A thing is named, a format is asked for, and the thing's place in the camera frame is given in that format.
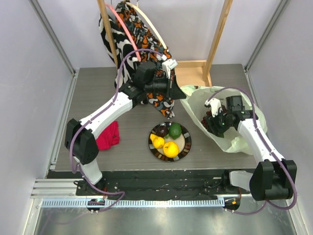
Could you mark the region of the dark red fake grapes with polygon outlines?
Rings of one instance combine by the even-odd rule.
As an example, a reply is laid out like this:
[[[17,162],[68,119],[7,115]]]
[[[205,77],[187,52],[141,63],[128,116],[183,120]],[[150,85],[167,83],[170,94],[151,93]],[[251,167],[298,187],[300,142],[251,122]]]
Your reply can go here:
[[[208,130],[212,126],[212,112],[207,111],[201,121],[202,125]]]

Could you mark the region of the pale green plastic bag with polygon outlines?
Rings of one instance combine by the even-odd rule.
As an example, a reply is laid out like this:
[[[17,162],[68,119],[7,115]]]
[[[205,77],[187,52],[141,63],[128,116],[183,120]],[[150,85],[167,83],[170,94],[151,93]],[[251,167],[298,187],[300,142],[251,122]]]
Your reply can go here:
[[[192,119],[192,121],[196,124],[198,128],[200,128],[205,133],[205,135],[212,139],[222,151],[227,153],[243,152],[249,155],[252,154],[252,151],[250,150],[247,142],[238,133],[238,131],[235,130],[235,128],[229,128],[224,133],[224,137],[220,138],[209,133],[201,124],[202,118],[209,110],[204,106],[204,103],[212,95],[214,95],[216,99],[219,99],[222,105],[226,104],[225,99],[228,96],[241,95],[245,108],[247,110],[251,110],[251,102],[246,94],[242,93],[238,89],[226,89],[219,92],[218,94],[215,94],[216,91],[222,89],[222,87],[219,86],[205,87],[196,85],[185,85],[182,86],[180,89],[186,94],[186,99],[182,99],[181,104]]]

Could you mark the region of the green fake avocado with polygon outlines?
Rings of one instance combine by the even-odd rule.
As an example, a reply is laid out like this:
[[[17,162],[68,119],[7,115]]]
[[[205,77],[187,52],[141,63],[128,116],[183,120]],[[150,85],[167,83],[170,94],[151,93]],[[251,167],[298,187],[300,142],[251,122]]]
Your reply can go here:
[[[169,136],[174,140],[179,138],[182,132],[181,125],[176,122],[172,122],[168,130]]]

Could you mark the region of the beige plate with dark rim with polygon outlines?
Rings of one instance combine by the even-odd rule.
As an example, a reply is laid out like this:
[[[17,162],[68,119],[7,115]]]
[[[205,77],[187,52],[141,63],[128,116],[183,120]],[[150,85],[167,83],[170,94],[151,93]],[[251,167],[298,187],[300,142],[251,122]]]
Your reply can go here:
[[[177,122],[162,122],[148,135],[148,147],[158,159],[175,162],[191,150],[192,139],[188,130]]]

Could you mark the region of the dark purple fake mangosteen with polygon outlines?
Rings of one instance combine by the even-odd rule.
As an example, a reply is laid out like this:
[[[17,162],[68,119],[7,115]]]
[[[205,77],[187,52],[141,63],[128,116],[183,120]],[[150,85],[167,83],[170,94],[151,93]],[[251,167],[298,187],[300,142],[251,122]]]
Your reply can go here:
[[[158,137],[162,137],[165,138],[166,136],[168,136],[169,130],[168,127],[166,125],[160,125],[157,129],[156,129],[156,135]]]

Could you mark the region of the yellow fake pear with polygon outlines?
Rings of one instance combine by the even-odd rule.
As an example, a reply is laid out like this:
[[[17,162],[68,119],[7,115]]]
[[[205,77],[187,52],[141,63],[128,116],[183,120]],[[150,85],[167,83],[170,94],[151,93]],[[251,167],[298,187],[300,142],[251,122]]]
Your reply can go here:
[[[165,140],[162,137],[159,137],[155,134],[150,134],[150,140],[152,142],[152,145],[155,149],[161,149],[163,148],[165,144]]]

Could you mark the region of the yellow fake lemon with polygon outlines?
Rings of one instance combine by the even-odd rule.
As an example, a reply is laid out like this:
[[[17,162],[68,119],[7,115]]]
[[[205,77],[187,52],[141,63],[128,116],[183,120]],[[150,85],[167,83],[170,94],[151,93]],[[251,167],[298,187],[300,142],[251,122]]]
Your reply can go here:
[[[166,142],[162,148],[164,155],[168,158],[174,158],[179,154],[179,146],[173,142]]]

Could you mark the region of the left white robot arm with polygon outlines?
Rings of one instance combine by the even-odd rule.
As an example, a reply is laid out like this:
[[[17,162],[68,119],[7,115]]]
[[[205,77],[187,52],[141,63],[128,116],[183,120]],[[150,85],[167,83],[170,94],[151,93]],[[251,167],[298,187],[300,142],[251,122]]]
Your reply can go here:
[[[185,99],[171,73],[177,65],[173,59],[163,62],[165,74],[157,77],[153,62],[140,63],[131,79],[119,87],[107,103],[80,121],[71,119],[67,123],[65,147],[70,159],[78,163],[85,179],[89,180],[87,189],[93,195],[100,195],[104,189],[103,175],[96,160],[99,153],[96,139],[113,121],[143,101],[148,93],[160,94],[169,100]]]

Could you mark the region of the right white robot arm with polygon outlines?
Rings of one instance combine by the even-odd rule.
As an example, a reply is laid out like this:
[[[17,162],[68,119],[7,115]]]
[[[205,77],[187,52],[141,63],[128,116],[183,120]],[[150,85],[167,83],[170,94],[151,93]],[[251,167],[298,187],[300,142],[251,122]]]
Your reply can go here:
[[[256,201],[296,198],[295,177],[297,166],[286,160],[272,145],[257,119],[253,109],[247,110],[240,95],[226,98],[223,106],[216,98],[205,102],[209,108],[204,117],[209,132],[223,137],[234,128],[247,142],[257,166],[253,173],[233,170],[221,180],[221,188],[233,193],[238,187],[249,191]]]

